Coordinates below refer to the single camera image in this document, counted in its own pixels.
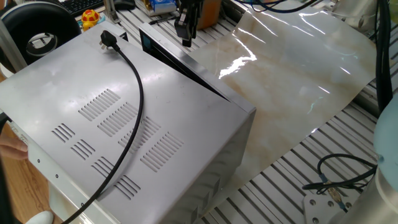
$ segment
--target person's hand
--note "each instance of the person's hand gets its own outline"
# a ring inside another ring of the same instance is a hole
[[[6,134],[0,135],[0,156],[12,159],[27,159],[27,146],[18,138],[11,138]]]

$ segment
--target yellow toy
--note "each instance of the yellow toy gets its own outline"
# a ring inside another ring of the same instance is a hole
[[[92,10],[86,10],[81,16],[81,21],[83,22],[83,31],[87,31],[97,24],[100,19],[100,15]]]

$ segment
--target metal bracket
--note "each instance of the metal bracket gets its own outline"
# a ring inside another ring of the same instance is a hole
[[[357,197],[343,197],[347,209],[350,209]],[[337,224],[345,212],[329,195],[307,195],[303,200],[306,224]]]
[[[120,22],[118,15],[116,14],[116,9],[114,7],[113,0],[104,0],[105,5],[105,15],[111,19],[113,23]]]
[[[12,39],[7,27],[0,19],[0,48],[11,62],[16,72],[19,72],[23,68],[27,67],[26,61],[22,54],[19,52],[17,45]]]

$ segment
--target white shoe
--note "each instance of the white shoe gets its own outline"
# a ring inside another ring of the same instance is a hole
[[[52,224],[54,215],[49,211],[40,212],[33,216],[26,224]]]

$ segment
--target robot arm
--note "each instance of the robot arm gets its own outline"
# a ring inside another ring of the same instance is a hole
[[[191,47],[192,38],[197,36],[197,25],[201,16],[204,0],[182,0],[180,17],[175,22],[177,35],[182,39],[182,45]]]

